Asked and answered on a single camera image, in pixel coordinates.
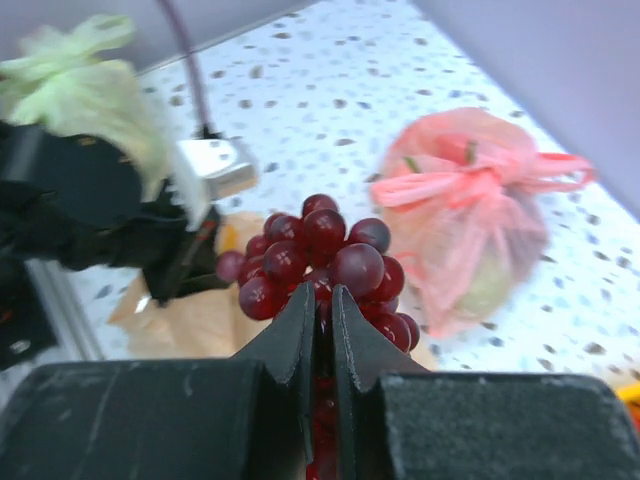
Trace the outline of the orange round fruit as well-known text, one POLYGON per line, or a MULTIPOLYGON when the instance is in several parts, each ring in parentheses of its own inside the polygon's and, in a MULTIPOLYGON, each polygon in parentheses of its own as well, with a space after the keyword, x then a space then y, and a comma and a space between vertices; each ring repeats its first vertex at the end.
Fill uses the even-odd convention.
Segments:
POLYGON ((240 245, 240 233, 238 227, 233 223, 225 223, 218 229, 215 240, 215 251, 223 254, 228 251, 237 250, 240 245))

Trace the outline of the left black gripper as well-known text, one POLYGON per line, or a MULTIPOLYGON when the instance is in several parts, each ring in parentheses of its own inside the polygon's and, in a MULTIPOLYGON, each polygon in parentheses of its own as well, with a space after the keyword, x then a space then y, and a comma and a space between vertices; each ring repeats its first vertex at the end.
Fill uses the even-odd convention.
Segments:
POLYGON ((136 268, 160 305, 227 288, 216 274, 219 212, 194 218, 171 184, 145 201, 141 175, 108 141, 2 123, 1 255, 72 271, 136 268))

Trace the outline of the dark red grape bunch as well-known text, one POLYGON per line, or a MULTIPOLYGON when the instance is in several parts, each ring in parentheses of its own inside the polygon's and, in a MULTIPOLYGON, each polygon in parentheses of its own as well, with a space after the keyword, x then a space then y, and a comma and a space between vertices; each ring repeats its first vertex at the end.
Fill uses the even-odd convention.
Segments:
POLYGON ((252 320, 280 312, 299 284, 313 286, 314 460, 306 469, 309 479, 338 476, 334 287, 349 287, 364 318, 401 352, 412 352, 419 342, 415 320, 397 310, 405 275, 387 253, 390 243, 390 230, 381 220, 364 218, 348 228, 335 201, 314 194, 304 201, 299 217, 274 213, 244 252, 226 248, 218 256, 217 276, 239 286, 241 310, 252 320))

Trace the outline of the orange plastic fruit bag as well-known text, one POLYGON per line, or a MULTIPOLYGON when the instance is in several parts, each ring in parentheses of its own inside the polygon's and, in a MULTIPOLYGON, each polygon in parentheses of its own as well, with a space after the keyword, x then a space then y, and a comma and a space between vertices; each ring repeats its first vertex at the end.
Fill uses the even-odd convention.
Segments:
MULTIPOLYGON (((244 253, 249 240, 263 232, 264 222, 263 215, 244 211, 225 216, 221 225, 233 223, 238 227, 240 245, 236 251, 244 253)), ((211 232, 199 245, 192 275, 215 272, 217 232, 211 232)), ((220 289, 193 293, 160 306, 149 297, 145 280, 138 276, 108 324, 124 332, 126 351, 133 358, 229 357, 272 322, 270 318, 248 317, 240 307, 239 292, 238 285, 224 284, 220 289)))

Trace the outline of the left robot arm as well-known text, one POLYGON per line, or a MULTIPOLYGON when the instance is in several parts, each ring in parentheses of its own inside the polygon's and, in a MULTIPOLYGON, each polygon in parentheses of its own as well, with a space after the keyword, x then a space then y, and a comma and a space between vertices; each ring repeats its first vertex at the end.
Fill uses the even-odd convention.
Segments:
POLYGON ((57 341, 29 260, 72 271, 138 268, 160 305, 224 287, 215 274, 216 207, 175 204, 165 178, 151 201, 142 177, 110 142, 60 137, 40 124, 1 125, 1 367, 32 360, 57 341))

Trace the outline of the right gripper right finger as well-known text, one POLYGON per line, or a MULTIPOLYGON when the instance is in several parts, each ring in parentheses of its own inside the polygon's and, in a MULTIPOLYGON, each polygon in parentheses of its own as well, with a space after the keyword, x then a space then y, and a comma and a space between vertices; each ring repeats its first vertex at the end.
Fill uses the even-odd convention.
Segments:
POLYGON ((635 479, 639 437, 602 381, 431 372, 332 299, 344 479, 635 479))

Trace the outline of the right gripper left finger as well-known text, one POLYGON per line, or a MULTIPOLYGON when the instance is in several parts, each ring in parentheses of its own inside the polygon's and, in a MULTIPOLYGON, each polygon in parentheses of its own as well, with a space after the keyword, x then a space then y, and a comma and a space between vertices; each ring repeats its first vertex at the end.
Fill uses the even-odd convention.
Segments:
POLYGON ((1 415, 5 479, 300 479, 313 457, 315 298, 299 286, 228 359, 50 364, 1 415))

